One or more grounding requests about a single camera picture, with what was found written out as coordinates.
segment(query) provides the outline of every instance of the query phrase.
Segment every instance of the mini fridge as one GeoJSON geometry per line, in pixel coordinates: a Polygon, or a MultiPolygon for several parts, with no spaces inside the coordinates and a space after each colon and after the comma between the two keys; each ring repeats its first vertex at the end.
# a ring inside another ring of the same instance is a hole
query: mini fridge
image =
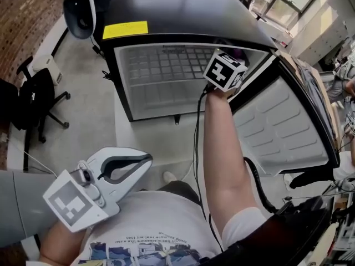
{"type": "Polygon", "coordinates": [[[326,109],[239,0],[111,0],[104,15],[102,50],[131,122],[195,113],[216,48],[242,59],[244,79],[254,79],[230,105],[265,174],[339,165],[326,109]]]}

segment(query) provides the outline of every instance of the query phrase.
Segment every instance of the brick wall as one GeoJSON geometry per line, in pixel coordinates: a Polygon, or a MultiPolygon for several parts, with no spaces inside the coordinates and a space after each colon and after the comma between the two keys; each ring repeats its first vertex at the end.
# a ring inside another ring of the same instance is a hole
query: brick wall
{"type": "MultiPolygon", "coordinates": [[[[62,15],[63,0],[0,0],[0,78],[18,88],[23,75],[18,66],[34,55],[62,15]]],[[[0,123],[0,133],[8,123],[0,123]]],[[[7,145],[0,143],[0,169],[6,167],[7,145]]]]}

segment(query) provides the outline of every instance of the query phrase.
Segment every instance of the black fridge top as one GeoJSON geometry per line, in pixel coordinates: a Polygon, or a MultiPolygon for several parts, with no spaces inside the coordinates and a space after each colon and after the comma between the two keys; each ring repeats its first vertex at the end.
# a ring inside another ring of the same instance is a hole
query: black fridge top
{"type": "Polygon", "coordinates": [[[275,48],[239,0],[111,0],[105,25],[138,21],[147,21],[149,35],[204,35],[275,48]]]}

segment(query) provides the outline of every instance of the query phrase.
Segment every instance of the fridge door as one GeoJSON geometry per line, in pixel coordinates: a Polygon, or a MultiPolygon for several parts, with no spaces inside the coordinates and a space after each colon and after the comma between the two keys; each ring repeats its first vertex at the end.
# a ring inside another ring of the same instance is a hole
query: fridge door
{"type": "Polygon", "coordinates": [[[295,72],[277,57],[230,102],[244,155],[269,176],[339,166],[324,97],[310,90],[317,82],[295,72]]]}

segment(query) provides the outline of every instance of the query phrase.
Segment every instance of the white t-shirt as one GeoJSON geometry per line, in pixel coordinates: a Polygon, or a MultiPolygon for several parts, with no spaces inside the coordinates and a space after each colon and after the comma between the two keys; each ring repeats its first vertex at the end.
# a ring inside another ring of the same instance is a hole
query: white t-shirt
{"type": "Polygon", "coordinates": [[[352,173],[355,173],[355,167],[351,161],[351,153],[347,152],[340,152],[340,167],[337,167],[333,170],[333,176],[335,180],[342,180],[352,173]]]}
{"type": "MultiPolygon", "coordinates": [[[[193,266],[203,257],[220,253],[201,207],[184,197],[141,191],[128,195],[119,205],[119,214],[95,226],[72,265],[193,266]]],[[[255,207],[235,214],[222,233],[224,248],[265,221],[255,207]]]]}

